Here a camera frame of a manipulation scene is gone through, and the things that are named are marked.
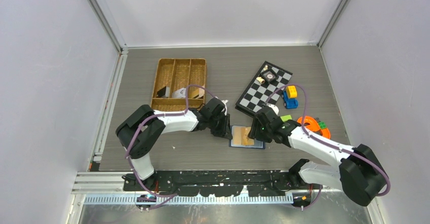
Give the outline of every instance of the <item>yellow toy block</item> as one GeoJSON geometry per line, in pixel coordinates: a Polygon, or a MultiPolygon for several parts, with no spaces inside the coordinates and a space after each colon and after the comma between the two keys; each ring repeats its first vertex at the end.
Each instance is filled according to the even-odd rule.
{"type": "Polygon", "coordinates": [[[297,97],[297,90],[295,86],[287,86],[286,87],[286,95],[289,99],[293,99],[297,97]]]}

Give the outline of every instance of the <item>orange toy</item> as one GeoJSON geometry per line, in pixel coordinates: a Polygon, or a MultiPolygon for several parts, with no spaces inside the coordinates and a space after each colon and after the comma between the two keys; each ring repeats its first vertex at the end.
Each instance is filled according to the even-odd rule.
{"type": "MultiPolygon", "coordinates": [[[[302,117],[299,117],[299,119],[297,119],[297,122],[299,122],[299,124],[302,124],[302,117]]],[[[321,129],[318,122],[313,117],[305,116],[304,123],[305,125],[308,124],[306,128],[309,129],[310,131],[319,132],[323,137],[330,139],[331,137],[330,130],[328,128],[321,129]]]]}

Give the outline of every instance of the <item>white wall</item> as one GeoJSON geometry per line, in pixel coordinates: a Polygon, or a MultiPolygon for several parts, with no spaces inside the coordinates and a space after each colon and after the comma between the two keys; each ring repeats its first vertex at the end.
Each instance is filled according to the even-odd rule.
{"type": "Polygon", "coordinates": [[[323,47],[350,141],[370,146],[391,192],[386,223],[428,223],[430,0],[351,0],[323,47]]]}
{"type": "Polygon", "coordinates": [[[340,0],[99,0],[129,47],[316,44],[340,0]]]}
{"type": "Polygon", "coordinates": [[[0,4],[0,222],[64,223],[117,52],[87,0],[0,4]]]}

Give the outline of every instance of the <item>small white object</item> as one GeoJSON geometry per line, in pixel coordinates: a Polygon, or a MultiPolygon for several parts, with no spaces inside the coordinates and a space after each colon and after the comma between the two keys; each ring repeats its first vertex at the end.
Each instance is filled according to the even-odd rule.
{"type": "Polygon", "coordinates": [[[152,166],[149,153],[141,158],[131,159],[131,163],[133,163],[134,169],[142,180],[147,179],[154,173],[154,167],[152,166]]]}
{"type": "Polygon", "coordinates": [[[273,109],[273,111],[275,111],[276,115],[278,115],[279,108],[277,106],[270,104],[270,103],[268,103],[267,106],[270,107],[271,109],[273,109]]]}
{"type": "Polygon", "coordinates": [[[307,183],[317,182],[333,189],[343,190],[342,183],[340,182],[340,173],[331,166],[307,162],[301,167],[299,175],[307,183]]]}
{"type": "MultiPolygon", "coordinates": [[[[168,114],[179,114],[184,113],[184,111],[169,111],[168,114]]],[[[154,110],[154,114],[165,114],[163,111],[154,110]]],[[[158,117],[161,121],[163,121],[166,126],[161,134],[166,134],[170,132],[176,131],[193,131],[193,129],[199,123],[197,117],[193,112],[188,111],[185,115],[182,116],[165,116],[158,117]]]]}
{"type": "Polygon", "coordinates": [[[227,116],[227,102],[228,102],[228,100],[221,100],[221,101],[224,103],[224,106],[225,106],[224,115],[227,116]]]}
{"type": "Polygon", "coordinates": [[[185,87],[180,88],[172,93],[172,98],[185,98],[185,87]]]}

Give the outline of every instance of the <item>green lego brick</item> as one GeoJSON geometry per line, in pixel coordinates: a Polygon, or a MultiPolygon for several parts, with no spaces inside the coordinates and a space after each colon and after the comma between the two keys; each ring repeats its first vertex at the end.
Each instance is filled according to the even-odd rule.
{"type": "Polygon", "coordinates": [[[326,129],[327,128],[327,126],[326,126],[326,124],[324,122],[319,122],[318,125],[319,125],[319,127],[321,129],[326,129]]]}
{"type": "Polygon", "coordinates": [[[291,115],[285,115],[285,116],[281,116],[281,119],[283,122],[286,122],[288,119],[292,120],[293,118],[291,117],[291,115]]]}

